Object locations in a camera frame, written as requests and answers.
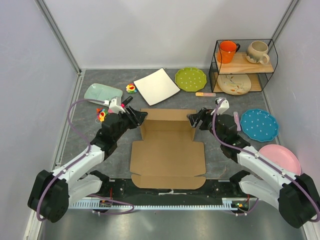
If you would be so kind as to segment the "lilac highlighter pen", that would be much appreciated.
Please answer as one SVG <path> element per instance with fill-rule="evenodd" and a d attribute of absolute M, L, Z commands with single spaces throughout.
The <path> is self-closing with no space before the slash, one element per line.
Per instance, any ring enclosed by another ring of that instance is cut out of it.
<path fill-rule="evenodd" d="M 237 111 L 233 112 L 233 118 L 234 118 L 234 122 L 236 124 L 236 129 L 238 132 L 240 132 L 242 129 L 241 129 L 241 124 L 240 124 L 239 114 Z"/>

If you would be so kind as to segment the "brown cardboard box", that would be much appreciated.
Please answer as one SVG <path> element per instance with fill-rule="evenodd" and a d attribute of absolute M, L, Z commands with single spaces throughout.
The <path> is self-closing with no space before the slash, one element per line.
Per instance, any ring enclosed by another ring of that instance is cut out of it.
<path fill-rule="evenodd" d="M 187 118 L 194 109 L 145 108 L 131 148 L 131 180 L 141 189 L 195 190 L 206 181 L 205 147 Z"/>

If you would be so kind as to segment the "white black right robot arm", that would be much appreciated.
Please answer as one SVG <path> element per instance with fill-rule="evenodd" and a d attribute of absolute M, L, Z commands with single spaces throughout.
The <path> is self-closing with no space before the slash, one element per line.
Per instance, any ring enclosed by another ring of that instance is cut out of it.
<path fill-rule="evenodd" d="M 307 222 L 319 222 L 320 195 L 309 175 L 289 172 L 260 154 L 238 134 L 234 119 L 228 114 L 202 108 L 187 118 L 193 128 L 210 131 L 222 153 L 246 168 L 229 179 L 233 196 L 247 194 L 268 203 L 297 229 Z"/>

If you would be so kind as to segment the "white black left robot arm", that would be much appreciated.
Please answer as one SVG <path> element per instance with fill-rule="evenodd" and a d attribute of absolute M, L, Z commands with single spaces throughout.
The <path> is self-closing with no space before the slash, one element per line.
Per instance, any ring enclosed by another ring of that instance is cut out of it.
<path fill-rule="evenodd" d="M 67 164 L 53 170 L 42 170 L 35 178 L 27 205 L 39 221 L 59 221 L 68 207 L 84 197 L 106 196 L 110 178 L 94 170 L 117 149 L 117 141 L 127 130 L 142 125 L 148 113 L 128 106 L 123 112 L 109 113 L 88 147 Z"/>

